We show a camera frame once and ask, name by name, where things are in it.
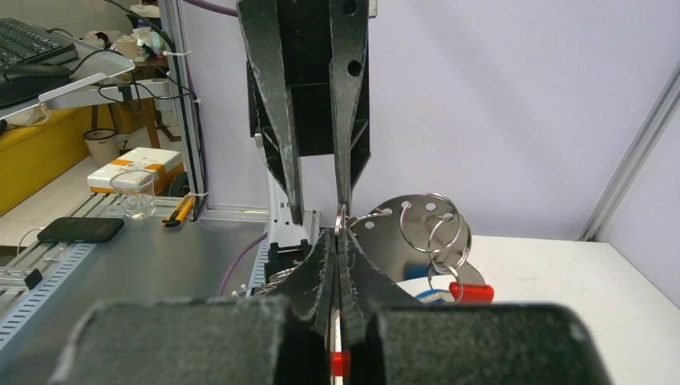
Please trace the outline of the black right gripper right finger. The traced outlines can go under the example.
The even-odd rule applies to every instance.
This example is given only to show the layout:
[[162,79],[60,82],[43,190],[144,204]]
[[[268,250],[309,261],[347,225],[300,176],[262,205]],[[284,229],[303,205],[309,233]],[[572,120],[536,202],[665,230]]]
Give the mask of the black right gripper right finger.
[[608,384],[584,323],[554,304],[424,305],[337,238],[348,384]]

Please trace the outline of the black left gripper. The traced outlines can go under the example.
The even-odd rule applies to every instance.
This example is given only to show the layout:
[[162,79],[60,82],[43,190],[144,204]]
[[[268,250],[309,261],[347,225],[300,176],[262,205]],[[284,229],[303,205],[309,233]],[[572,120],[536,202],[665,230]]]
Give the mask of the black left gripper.
[[334,153],[340,209],[370,159],[368,1],[239,1],[250,72],[270,130],[267,168],[303,223],[300,156]]

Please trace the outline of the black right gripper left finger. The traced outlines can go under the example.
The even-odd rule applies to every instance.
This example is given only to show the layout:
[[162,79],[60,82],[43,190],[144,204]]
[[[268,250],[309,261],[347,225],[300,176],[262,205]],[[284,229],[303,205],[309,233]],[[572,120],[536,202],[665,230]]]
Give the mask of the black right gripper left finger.
[[334,242],[265,295],[101,302],[76,324],[51,384],[327,384]]

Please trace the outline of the silver key organiser plate with rings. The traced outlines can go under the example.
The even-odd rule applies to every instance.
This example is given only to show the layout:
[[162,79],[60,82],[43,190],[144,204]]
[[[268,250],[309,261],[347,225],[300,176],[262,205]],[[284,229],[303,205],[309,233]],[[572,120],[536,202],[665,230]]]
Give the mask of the silver key organiser plate with rings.
[[[330,318],[327,347],[330,352],[331,380],[327,384],[332,383],[335,377],[345,381],[342,357],[345,347],[337,267],[337,238],[340,232],[352,233],[368,260],[404,291],[399,285],[403,280],[404,264],[409,261],[425,262],[428,265],[427,280],[430,287],[432,284],[439,286],[444,281],[451,281],[448,289],[454,302],[444,304],[482,302],[485,299],[487,290],[484,280],[468,260],[472,248],[470,226],[452,200],[442,194],[430,192],[395,197],[359,217],[341,215],[333,228],[323,231],[331,232],[334,242],[328,291]],[[267,272],[268,259],[264,265],[265,280],[258,288],[257,295],[265,295],[274,289],[305,258],[275,273]]]

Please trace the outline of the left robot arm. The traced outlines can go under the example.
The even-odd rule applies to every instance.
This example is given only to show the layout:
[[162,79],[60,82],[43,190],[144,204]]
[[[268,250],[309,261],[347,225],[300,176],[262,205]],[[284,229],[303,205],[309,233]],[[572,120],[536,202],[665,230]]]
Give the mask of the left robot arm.
[[304,259],[318,227],[305,215],[301,159],[334,158],[346,211],[370,159],[369,21],[374,1],[239,1],[249,125],[268,169],[266,270]]

